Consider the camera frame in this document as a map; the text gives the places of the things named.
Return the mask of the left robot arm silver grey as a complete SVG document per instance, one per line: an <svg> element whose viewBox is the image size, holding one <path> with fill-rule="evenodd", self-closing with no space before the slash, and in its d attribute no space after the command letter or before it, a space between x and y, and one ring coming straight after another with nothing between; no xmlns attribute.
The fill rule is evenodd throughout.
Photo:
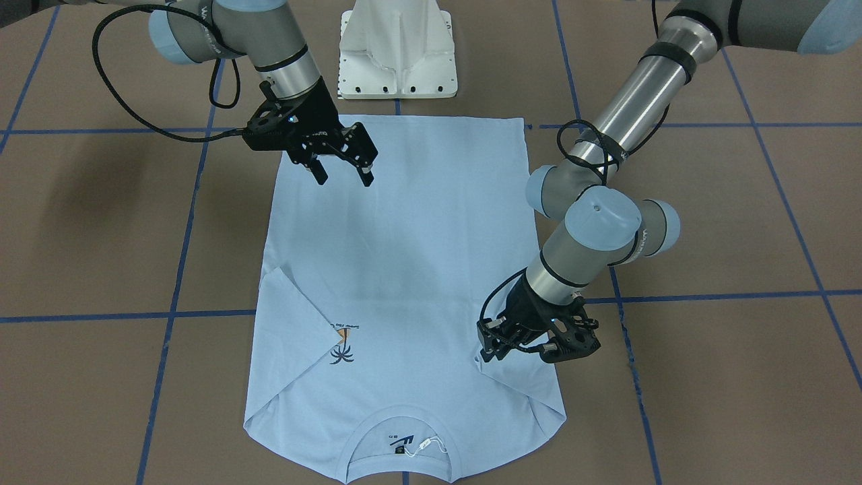
<svg viewBox="0 0 862 485"><path fill-rule="evenodd" d="M558 130L563 160L529 176L527 202L558 226L535 260L501 283L508 294L498 315L488 317L488 306L481 308L479 358L502 360L516 350L554 364L599 349L585 289L607 267L668 251L681 229L668 203L634 201L609 181L655 134L700 65L727 46L831 55L859 38L859 1L678 3L598 119L566 124L582 129L572 147L564 147L564 128Z"/></svg>

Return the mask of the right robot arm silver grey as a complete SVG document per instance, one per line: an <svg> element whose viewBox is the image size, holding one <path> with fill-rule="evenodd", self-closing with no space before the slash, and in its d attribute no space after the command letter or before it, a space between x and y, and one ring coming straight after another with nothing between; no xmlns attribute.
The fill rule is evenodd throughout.
<svg viewBox="0 0 862 485"><path fill-rule="evenodd" d="M286 153L320 185L327 181L320 157L335 156L355 168L363 185L372 184L378 150L362 123L341 123L286 1L114 1L113 5L116 9L96 25L90 52L102 83L137 122L172 140L192 142L190 136L159 128L133 111L102 65L100 41L108 25L130 13L147 13L151 43L170 62L220 64L246 57L261 77L259 89L265 99L247 124L202 136L198 142L240 136L250 150Z"/></svg>

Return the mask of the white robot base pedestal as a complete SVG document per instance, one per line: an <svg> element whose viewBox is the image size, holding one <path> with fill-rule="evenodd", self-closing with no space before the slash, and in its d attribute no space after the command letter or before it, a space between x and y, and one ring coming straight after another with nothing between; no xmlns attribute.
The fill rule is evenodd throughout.
<svg viewBox="0 0 862 485"><path fill-rule="evenodd" d="M345 100L452 98L452 16L436 1L357 1L341 14L337 94Z"/></svg>

